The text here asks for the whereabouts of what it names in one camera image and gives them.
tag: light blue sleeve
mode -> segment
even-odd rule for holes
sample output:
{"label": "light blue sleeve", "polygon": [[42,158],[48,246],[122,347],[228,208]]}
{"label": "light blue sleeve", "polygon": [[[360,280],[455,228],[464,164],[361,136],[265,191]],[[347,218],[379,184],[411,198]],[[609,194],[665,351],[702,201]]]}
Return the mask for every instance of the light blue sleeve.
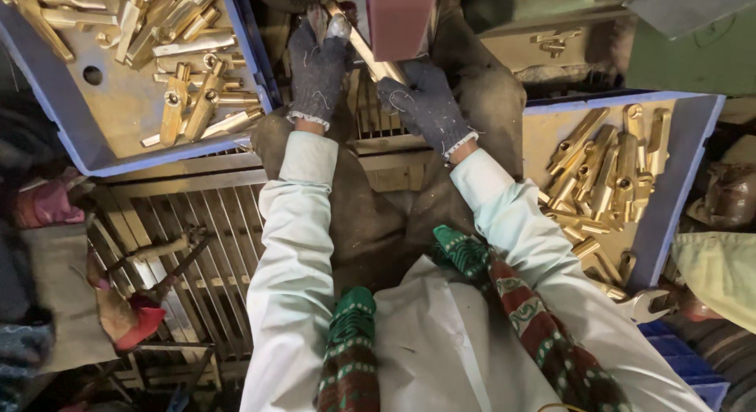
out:
{"label": "light blue sleeve", "polygon": [[462,161],[451,179],[475,213],[478,232],[617,380],[635,412],[710,410],[585,277],[572,243],[538,209],[538,188],[530,180],[515,183],[483,149]]}
{"label": "light blue sleeve", "polygon": [[334,281],[328,194],[338,145],[293,132],[279,180],[260,192],[265,252],[247,293],[254,350],[241,411],[314,410]]}

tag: open-end wrench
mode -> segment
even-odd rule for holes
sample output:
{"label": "open-end wrench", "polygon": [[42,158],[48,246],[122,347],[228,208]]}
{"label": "open-end wrench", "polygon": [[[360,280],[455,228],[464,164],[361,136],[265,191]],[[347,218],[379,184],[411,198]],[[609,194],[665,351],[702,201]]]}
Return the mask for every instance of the open-end wrench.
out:
{"label": "open-end wrench", "polygon": [[656,313],[650,311],[653,300],[667,294],[669,294],[669,291],[666,290],[643,290],[631,299],[621,301],[617,305],[622,314],[633,322],[648,323],[661,318],[669,312],[669,309],[657,311]]}

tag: leg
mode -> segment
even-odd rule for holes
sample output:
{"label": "leg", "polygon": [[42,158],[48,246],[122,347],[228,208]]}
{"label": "leg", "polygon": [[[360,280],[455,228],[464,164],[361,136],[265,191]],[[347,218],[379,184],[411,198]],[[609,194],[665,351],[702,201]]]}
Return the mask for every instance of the leg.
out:
{"label": "leg", "polygon": [[[523,176],[525,94],[512,72],[478,40],[465,22],[459,0],[441,0],[431,59],[443,69],[478,145],[507,172]],[[449,177],[440,156],[428,164],[422,190],[408,216],[407,242],[415,258],[434,242],[432,230],[447,224],[476,233],[473,212]]]}
{"label": "leg", "polygon": [[[252,146],[269,179],[278,177],[294,129],[284,114],[285,110],[266,116],[252,133]],[[354,119],[342,101],[326,133],[340,143],[329,229],[334,242],[331,264],[336,296],[347,286],[365,286],[373,292],[396,286],[406,271],[401,266],[406,218],[373,192],[362,165],[343,145],[355,130]]]}

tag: work glove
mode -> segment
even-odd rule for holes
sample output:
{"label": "work glove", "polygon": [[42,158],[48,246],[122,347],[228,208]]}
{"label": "work glove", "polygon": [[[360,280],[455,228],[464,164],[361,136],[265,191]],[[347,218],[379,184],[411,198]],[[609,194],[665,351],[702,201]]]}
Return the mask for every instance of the work glove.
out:
{"label": "work glove", "polygon": [[323,44],[318,45],[309,21],[289,40],[294,84],[294,103],[287,114],[291,122],[304,118],[328,130],[346,73],[346,44],[352,26],[343,15],[331,19]]}
{"label": "work glove", "polygon": [[384,109],[399,111],[412,135],[422,136],[445,159],[478,134],[467,125],[449,89],[444,72],[430,64],[404,65],[409,86],[384,77],[378,81],[378,96]]}

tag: yellow wire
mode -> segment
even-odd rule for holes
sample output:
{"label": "yellow wire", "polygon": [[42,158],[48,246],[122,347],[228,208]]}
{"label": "yellow wire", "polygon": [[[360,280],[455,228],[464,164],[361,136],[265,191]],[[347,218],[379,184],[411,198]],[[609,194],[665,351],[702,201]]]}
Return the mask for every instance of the yellow wire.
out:
{"label": "yellow wire", "polygon": [[581,409],[580,407],[575,407],[571,405],[567,405],[566,403],[549,403],[548,405],[541,406],[541,409],[538,410],[538,412],[543,412],[544,410],[550,408],[550,407],[566,407],[567,409],[574,410],[574,412],[586,412],[585,410]]}

